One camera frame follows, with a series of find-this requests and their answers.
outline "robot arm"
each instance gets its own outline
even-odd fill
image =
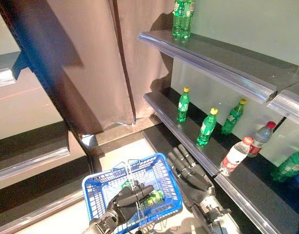
[[[224,209],[215,197],[212,182],[203,168],[196,164],[185,147],[180,144],[168,153],[167,163],[183,192],[192,202],[201,208],[210,229],[213,233],[237,234],[241,233],[238,225],[230,215],[229,209]]]
[[[134,182],[134,189],[131,186],[124,187],[108,204],[104,215],[101,218],[94,218],[90,221],[89,227],[83,234],[110,234],[116,227],[128,222],[137,211],[136,202],[144,201],[152,191],[152,185],[144,186],[138,181]]]

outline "green bottle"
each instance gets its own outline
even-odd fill
[[[198,145],[207,145],[208,144],[211,133],[217,123],[217,118],[216,118],[217,113],[218,113],[217,108],[211,108],[210,115],[208,115],[204,119],[202,127],[200,128],[199,136],[197,138]]]
[[[299,174],[299,152],[293,153],[285,162],[271,173],[273,180],[284,182]]]
[[[229,113],[228,117],[224,125],[222,126],[221,133],[224,135],[231,134],[233,128],[237,124],[239,118],[243,115],[243,106],[247,103],[245,99],[241,99],[239,104],[235,106],[231,112]]]
[[[173,30],[176,37],[189,38],[190,27],[195,8],[195,0],[180,0],[174,2]]]
[[[179,122],[184,122],[187,118],[187,109],[189,105],[189,87],[184,87],[184,93],[181,95],[178,106],[178,117]]]

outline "bottle cap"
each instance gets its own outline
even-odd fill
[[[184,87],[184,92],[188,93],[189,92],[189,87]]]
[[[240,99],[240,101],[239,101],[239,104],[241,104],[241,105],[245,105],[247,103],[247,100],[246,99]]]
[[[217,113],[218,113],[218,109],[217,108],[211,108],[210,114],[216,115]]]
[[[245,136],[245,137],[243,138],[243,143],[244,143],[245,145],[251,145],[251,144],[253,143],[253,139],[252,139],[251,137],[249,137],[249,136]]]
[[[269,122],[266,124],[266,126],[267,126],[268,128],[270,128],[270,129],[273,129],[273,128],[275,128],[276,123],[274,123],[273,121],[269,121]]]

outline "plastic basket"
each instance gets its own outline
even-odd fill
[[[87,205],[89,220],[100,218],[109,201],[121,190],[128,179],[138,180],[145,186],[153,185],[161,190],[164,199],[152,206],[141,206],[142,217],[138,212],[126,223],[114,230],[114,233],[126,233],[147,222],[153,222],[182,208],[180,191],[166,163],[166,157],[157,153],[124,167],[89,175],[82,181],[82,189]]]

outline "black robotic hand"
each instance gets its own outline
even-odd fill
[[[136,202],[142,203],[154,190],[152,185],[144,186],[134,181],[132,186],[124,187],[108,204],[101,218],[90,221],[83,234],[110,234],[116,227],[132,218],[137,211]]]
[[[196,164],[185,147],[180,144],[168,153],[167,163],[177,177],[183,192],[197,205],[206,197],[215,195],[213,184],[203,168]]]

